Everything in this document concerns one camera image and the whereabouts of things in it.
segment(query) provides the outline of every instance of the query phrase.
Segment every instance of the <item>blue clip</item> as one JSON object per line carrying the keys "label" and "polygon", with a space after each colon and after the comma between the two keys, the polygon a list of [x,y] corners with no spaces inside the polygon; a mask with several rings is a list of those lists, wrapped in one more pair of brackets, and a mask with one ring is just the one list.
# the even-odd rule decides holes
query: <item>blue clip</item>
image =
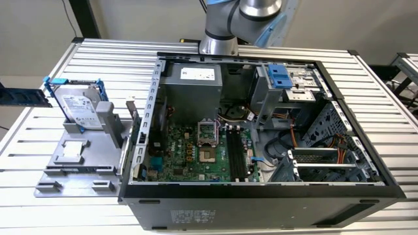
{"label": "blue clip", "polygon": [[290,89],[294,86],[283,65],[269,65],[269,77],[271,86],[277,89]]}
{"label": "blue clip", "polygon": [[48,76],[44,77],[44,79],[43,79],[44,87],[47,88],[47,91],[50,92],[51,97],[55,98],[55,94],[54,94],[54,91],[52,91],[52,88],[51,88],[50,79],[51,79],[51,77],[48,77]]}
{"label": "blue clip", "polygon": [[51,84],[54,85],[66,85],[68,83],[68,79],[67,78],[54,78],[51,81]]}
{"label": "blue clip", "polygon": [[96,85],[99,86],[99,91],[100,91],[100,98],[103,101],[110,101],[107,94],[106,94],[106,89],[104,89],[104,83],[100,80],[100,78],[96,81]]}
{"label": "blue clip", "polygon": [[66,116],[67,121],[70,122],[70,118],[68,118],[68,116],[67,116],[67,114],[66,114],[64,108],[63,108],[63,106],[60,105],[60,101],[59,101],[58,97],[55,96],[54,90],[52,90],[52,88],[51,88],[51,82],[50,82],[50,80],[51,80],[51,77],[46,76],[44,79],[43,79],[43,81],[44,81],[44,87],[47,88],[47,91],[50,92],[51,97],[58,101],[60,110],[63,111],[63,114],[64,114],[64,116]]}
{"label": "blue clip", "polygon": [[251,157],[251,160],[257,162],[262,162],[265,161],[265,158]]}

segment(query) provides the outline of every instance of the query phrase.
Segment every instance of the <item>hard drive label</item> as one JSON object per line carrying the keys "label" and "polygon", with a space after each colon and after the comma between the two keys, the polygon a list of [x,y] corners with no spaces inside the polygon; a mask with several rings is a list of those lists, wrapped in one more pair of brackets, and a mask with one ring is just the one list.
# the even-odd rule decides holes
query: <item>hard drive label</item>
{"label": "hard drive label", "polygon": [[66,109],[70,112],[76,124],[86,129],[102,128],[100,120],[94,109],[91,100],[80,95],[66,94],[62,96],[66,102]]}

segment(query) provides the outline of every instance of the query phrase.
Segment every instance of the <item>sticker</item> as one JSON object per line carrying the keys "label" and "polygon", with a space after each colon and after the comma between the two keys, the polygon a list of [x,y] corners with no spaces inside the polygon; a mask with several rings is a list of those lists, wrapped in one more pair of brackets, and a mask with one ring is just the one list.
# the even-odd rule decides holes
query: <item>sticker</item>
{"label": "sticker", "polygon": [[183,68],[181,79],[215,81],[215,69]]}
{"label": "sticker", "polygon": [[82,95],[66,94],[62,96],[66,110],[70,112],[76,124],[86,129],[103,129],[91,100]]}
{"label": "sticker", "polygon": [[295,78],[295,79],[294,79],[294,83],[302,83],[302,84],[303,84],[303,83],[305,83],[305,80],[301,79],[301,78]]}
{"label": "sticker", "polygon": [[249,121],[253,121],[254,119],[254,113],[250,111],[249,116],[247,116]]}
{"label": "sticker", "polygon": [[289,129],[290,128],[290,124],[291,124],[290,119],[273,118],[271,122],[273,122],[274,128],[278,128],[278,129]]}
{"label": "sticker", "polygon": [[171,219],[175,224],[213,223],[217,210],[171,210]]}

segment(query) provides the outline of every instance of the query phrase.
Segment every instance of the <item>chip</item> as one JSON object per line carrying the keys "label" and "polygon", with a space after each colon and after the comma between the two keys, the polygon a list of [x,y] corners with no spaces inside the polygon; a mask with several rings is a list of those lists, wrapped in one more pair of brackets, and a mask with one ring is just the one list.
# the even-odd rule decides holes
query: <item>chip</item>
{"label": "chip", "polygon": [[174,175],[183,175],[183,168],[174,169]]}

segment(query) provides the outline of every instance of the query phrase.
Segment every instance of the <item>aluminum profile table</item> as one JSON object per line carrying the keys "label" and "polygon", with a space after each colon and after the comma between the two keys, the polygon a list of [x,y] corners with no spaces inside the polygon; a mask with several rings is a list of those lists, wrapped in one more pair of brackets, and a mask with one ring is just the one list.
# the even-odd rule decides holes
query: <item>aluminum profile table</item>
{"label": "aluminum profile table", "polygon": [[[86,39],[72,43],[50,76],[106,83],[115,113],[128,117],[124,99],[146,105],[157,52],[197,53],[197,44]],[[344,50],[241,46],[242,56],[319,60],[360,124],[406,193],[408,200],[344,229],[167,231],[173,234],[418,234],[418,123],[360,56]],[[52,109],[26,108],[0,143],[0,234],[139,234],[128,206],[116,198],[35,198],[35,185],[64,132]]]}
{"label": "aluminum profile table", "polygon": [[418,54],[398,53],[392,65],[398,66],[408,78],[402,82],[402,89],[409,86],[412,82],[418,85]]}

